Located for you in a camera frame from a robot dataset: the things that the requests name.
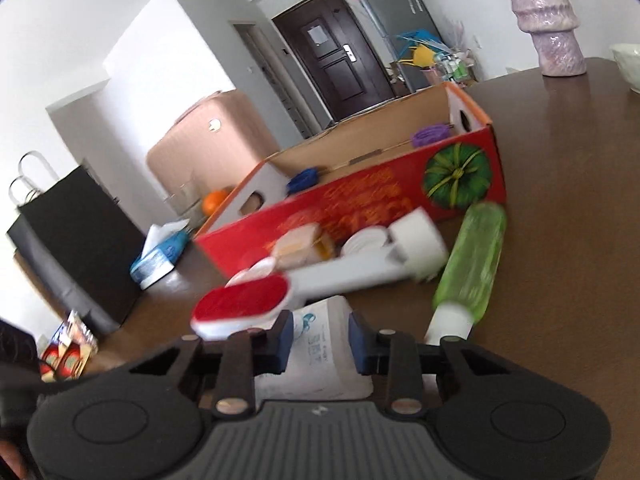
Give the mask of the pink suitcase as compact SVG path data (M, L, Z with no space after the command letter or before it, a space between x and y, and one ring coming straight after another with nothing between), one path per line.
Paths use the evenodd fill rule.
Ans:
M216 92L183 113L146 154L165 191L188 182L201 192L235 188L279 145L262 116L239 90Z

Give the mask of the dark front door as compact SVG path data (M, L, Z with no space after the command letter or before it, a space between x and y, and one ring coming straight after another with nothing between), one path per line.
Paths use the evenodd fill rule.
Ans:
M336 122L395 96L346 0L304 0L277 15L273 24Z

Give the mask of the blue tissue pack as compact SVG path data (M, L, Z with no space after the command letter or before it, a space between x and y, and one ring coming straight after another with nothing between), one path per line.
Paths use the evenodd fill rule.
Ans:
M149 227L142 252L130 266L130 276L142 290L175 269L190 242L188 226L188 220L178 220Z

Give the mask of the green spray bottle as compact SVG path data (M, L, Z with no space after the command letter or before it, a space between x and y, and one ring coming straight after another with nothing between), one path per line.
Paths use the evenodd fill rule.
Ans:
M438 344L447 336L466 339L484 318L505 232L503 206L481 202L468 209L433 297L427 344Z

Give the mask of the black paper bag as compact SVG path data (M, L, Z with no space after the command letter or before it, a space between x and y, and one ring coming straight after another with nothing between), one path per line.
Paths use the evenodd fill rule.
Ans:
M119 330L141 295L130 266L144 235L84 167L19 206L8 237L62 310L96 335Z

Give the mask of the red cardboard box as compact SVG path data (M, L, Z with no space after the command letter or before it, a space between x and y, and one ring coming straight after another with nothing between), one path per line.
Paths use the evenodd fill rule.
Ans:
M413 148L413 133L449 124L446 140ZM316 167L319 183L291 196L286 185ZM343 243L416 208L435 222L481 200L506 201L491 118L455 84L440 84L348 118L261 162L194 237L225 276L267 257L286 232L317 222Z

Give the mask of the purple plastic lid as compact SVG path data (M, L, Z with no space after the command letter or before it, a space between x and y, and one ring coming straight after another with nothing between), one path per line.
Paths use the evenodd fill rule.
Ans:
M436 124L425 127L411 137L411 145L413 148L424 148L450 137L451 127L449 124Z

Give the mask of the white round container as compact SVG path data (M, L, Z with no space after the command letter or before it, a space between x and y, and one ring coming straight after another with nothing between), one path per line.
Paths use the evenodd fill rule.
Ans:
M260 280L277 271L277 259L266 257L260 259L247 269L235 273L226 283L226 287L246 283L250 281Z
M341 249L341 256L360 254L360 252L376 252L390 241L390 233L384 226L369 226L356 232L346 240Z

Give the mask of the blue plastic lid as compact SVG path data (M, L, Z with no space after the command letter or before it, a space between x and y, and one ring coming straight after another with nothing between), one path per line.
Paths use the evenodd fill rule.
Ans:
M319 183L320 172L316 167L307 168L296 176L292 177L286 185L286 194L288 196L304 192L308 188L313 188Z

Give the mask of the white plastic bottle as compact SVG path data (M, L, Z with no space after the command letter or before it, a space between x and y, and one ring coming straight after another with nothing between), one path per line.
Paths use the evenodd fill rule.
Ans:
M294 311L294 340L286 369L280 375L255 378L256 402L348 401L370 396L372 379L357 372L349 345L351 314L343 296Z

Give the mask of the red white lint brush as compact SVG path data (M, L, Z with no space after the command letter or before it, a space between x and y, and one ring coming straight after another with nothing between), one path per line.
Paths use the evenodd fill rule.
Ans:
M311 300L408 280L434 278L449 258L439 230L422 208L388 226L390 241L376 252L342 257L266 278L208 292L193 309L190 325L204 340L221 340L247 328L262 327L282 310Z

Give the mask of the yellow watering can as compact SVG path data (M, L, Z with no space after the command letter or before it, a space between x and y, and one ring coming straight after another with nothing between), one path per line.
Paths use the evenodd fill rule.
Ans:
M399 64L427 70L436 64L435 56L436 53L430 47L425 44L418 44L409 48L408 56L401 58Z

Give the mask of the grey refrigerator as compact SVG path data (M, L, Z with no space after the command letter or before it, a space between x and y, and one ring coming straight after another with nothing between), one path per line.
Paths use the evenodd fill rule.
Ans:
M359 0L378 31L392 61L398 63L410 91L434 86L442 81L434 70L412 65L413 48L421 40L442 41L439 30L423 0Z

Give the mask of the glass cup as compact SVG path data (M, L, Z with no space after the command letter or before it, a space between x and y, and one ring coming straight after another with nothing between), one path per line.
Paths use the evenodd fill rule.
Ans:
M165 203L180 219L195 221L203 217L202 199L201 185L190 180L170 193Z

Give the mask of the white bowl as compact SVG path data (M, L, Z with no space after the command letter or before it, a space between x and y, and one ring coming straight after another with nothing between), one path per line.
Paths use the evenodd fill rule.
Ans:
M610 49L630 90L640 93L640 44L612 44Z

